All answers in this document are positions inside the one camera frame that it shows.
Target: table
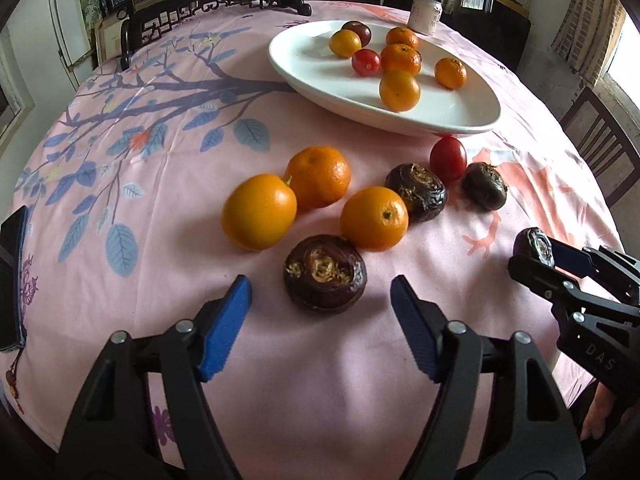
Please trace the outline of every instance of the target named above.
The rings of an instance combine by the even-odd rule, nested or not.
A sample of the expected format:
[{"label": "table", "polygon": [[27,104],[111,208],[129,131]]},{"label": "table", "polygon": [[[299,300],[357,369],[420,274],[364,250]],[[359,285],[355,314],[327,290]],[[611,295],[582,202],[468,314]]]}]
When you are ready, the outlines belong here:
[{"label": "table", "polygon": [[[310,20],[407,19],[366,4],[312,7]],[[98,69],[33,153],[13,204],[31,211],[29,335],[17,387],[24,420],[50,446],[60,443],[112,332],[162,333],[245,274],[252,309],[225,370],[204,386],[243,477],[398,478],[436,387],[417,370],[394,317],[391,279],[405,274],[420,297],[483,335],[527,330],[551,362],[558,328],[549,304],[507,273],[515,235],[539,226],[575,246],[621,249],[593,175],[551,113],[513,73],[440,24],[431,41],[481,73],[501,100],[498,127],[462,141],[469,158],[498,167],[510,186],[506,206],[480,214],[453,187],[436,219],[412,227],[389,252],[364,253],[369,284],[351,310],[312,317],[296,309],[280,266],[306,236],[337,234],[344,202],[300,216],[274,248],[247,253],[220,227],[231,190],[257,173],[283,173],[292,155],[320,144],[350,162],[351,194],[382,184],[398,164],[426,162],[437,140],[353,123],[293,92],[271,68],[267,46],[303,22],[290,10],[200,14],[140,50],[130,70]],[[2,370],[13,358],[0,356]],[[567,359],[556,377],[569,400],[588,380]],[[165,459],[179,463],[161,381],[150,384]],[[465,463],[478,452],[489,398],[486,377]]]}]

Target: curtain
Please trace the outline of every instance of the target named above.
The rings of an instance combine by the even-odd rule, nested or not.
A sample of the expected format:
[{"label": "curtain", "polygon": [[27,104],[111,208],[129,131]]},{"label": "curtain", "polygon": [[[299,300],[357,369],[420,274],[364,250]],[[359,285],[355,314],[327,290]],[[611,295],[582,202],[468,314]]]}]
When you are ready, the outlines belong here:
[{"label": "curtain", "polygon": [[614,53],[624,18],[619,0],[571,0],[552,48],[593,88]]}]

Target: white plate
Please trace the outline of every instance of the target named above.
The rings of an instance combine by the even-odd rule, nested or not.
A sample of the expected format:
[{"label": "white plate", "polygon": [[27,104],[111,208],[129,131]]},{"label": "white plate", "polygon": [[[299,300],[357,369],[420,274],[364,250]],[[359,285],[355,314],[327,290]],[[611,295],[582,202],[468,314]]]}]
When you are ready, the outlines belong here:
[{"label": "white plate", "polygon": [[[420,101],[407,112],[387,110],[378,94],[380,78],[358,76],[350,59],[339,59],[329,50],[329,39],[344,23],[311,22],[284,30],[269,45],[271,64],[310,101],[382,130],[423,137],[430,133],[479,134],[495,126],[500,118],[500,101],[492,88],[469,66],[461,89],[451,91],[440,86],[433,76],[435,64],[443,57],[456,56],[420,36],[422,70],[416,76],[422,92]],[[380,53],[392,27],[367,25],[372,33],[367,48]]]}]

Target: white can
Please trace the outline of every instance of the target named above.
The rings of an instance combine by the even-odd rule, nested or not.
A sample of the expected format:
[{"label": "white can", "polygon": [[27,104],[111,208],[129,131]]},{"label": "white can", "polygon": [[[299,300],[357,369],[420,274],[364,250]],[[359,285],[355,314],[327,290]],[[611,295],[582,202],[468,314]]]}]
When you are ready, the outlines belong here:
[{"label": "white can", "polygon": [[433,34],[442,16],[438,0],[414,0],[406,26],[421,34]]}]

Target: screw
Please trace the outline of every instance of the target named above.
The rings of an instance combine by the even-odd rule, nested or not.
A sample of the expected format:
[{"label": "screw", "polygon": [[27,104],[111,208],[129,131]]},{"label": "screw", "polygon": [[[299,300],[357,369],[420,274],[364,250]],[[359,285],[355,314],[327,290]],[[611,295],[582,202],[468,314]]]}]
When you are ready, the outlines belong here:
[{"label": "screw", "polygon": [[450,321],[447,325],[452,334],[463,334],[466,332],[466,325],[462,321]]},{"label": "screw", "polygon": [[181,334],[188,334],[193,330],[193,321],[191,319],[183,319],[175,324],[175,329]]},{"label": "screw", "polygon": [[531,336],[526,332],[516,332],[513,336],[518,343],[522,343],[523,345],[531,343]]},{"label": "screw", "polygon": [[118,330],[111,334],[111,342],[119,345],[120,343],[124,343],[127,340],[127,333],[124,330]]}]

